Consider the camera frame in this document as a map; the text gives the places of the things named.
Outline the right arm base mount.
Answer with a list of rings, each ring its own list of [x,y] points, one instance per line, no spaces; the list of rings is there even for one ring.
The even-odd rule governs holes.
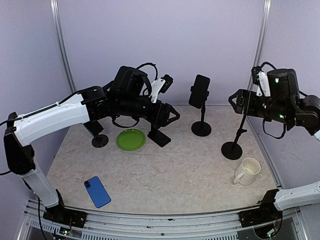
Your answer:
[[[259,202],[258,208],[240,211],[238,215],[241,227],[246,228],[282,219],[283,212],[277,210],[274,205],[277,192],[279,189],[268,190]]]

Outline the black tall round-base stand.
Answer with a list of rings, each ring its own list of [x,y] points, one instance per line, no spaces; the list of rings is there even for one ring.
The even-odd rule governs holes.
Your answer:
[[[243,128],[246,117],[247,116],[244,114],[240,126],[236,132],[234,141],[225,142],[221,147],[222,155],[229,160],[238,160],[243,154],[243,150],[241,146],[238,144],[238,140],[243,133],[248,131],[247,129]]]

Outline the black phone teal case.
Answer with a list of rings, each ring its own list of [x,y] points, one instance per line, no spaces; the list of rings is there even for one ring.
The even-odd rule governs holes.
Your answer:
[[[209,96],[210,78],[198,74],[195,77],[193,86],[190,88],[189,105],[197,109],[201,109]]]

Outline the black round-base clamp stand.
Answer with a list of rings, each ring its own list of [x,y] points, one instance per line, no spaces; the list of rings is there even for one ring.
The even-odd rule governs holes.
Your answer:
[[[206,101],[203,106],[200,108],[201,116],[200,121],[196,121],[191,126],[191,131],[193,134],[199,137],[206,137],[210,135],[212,128],[205,122],[205,113],[206,113]]]

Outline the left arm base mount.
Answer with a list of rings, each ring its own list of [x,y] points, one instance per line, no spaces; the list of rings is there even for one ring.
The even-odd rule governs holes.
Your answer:
[[[55,223],[68,225],[69,227],[83,229],[88,214],[84,211],[66,208],[60,192],[56,190],[56,193],[58,196],[58,205],[46,207],[43,218]]]

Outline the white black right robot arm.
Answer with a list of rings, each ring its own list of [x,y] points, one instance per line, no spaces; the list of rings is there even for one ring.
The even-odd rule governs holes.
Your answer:
[[[262,118],[264,122],[283,124],[286,133],[293,127],[303,127],[316,140],[320,139],[320,99],[315,95],[301,96],[296,71],[292,68],[273,68],[263,72],[261,66],[251,70],[257,91],[239,89],[228,98],[237,114]],[[283,211],[320,202],[320,183],[291,189],[269,190],[264,195],[256,218],[266,222],[276,210]]]

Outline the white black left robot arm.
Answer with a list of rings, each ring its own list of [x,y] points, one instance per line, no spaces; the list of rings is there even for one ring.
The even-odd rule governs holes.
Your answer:
[[[70,218],[61,194],[53,189],[34,161],[32,143],[46,135],[82,124],[91,133],[92,145],[105,146],[108,137],[102,134],[100,120],[127,116],[139,122],[145,119],[151,129],[148,137],[163,147],[170,138],[160,131],[178,120],[180,114],[168,103],[158,99],[172,85],[169,75],[150,81],[140,67],[122,66],[113,81],[105,86],[78,90],[65,99],[36,111],[17,115],[15,112],[4,122],[3,143],[9,170],[21,176],[25,184],[39,197],[50,214],[63,223]]]

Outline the black folding phone stand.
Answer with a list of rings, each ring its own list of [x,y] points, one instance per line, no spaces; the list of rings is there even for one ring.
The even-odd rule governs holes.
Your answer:
[[[171,139],[167,135],[159,131],[158,128],[154,125],[151,125],[151,129],[148,132],[147,137],[161,148],[171,142]]]

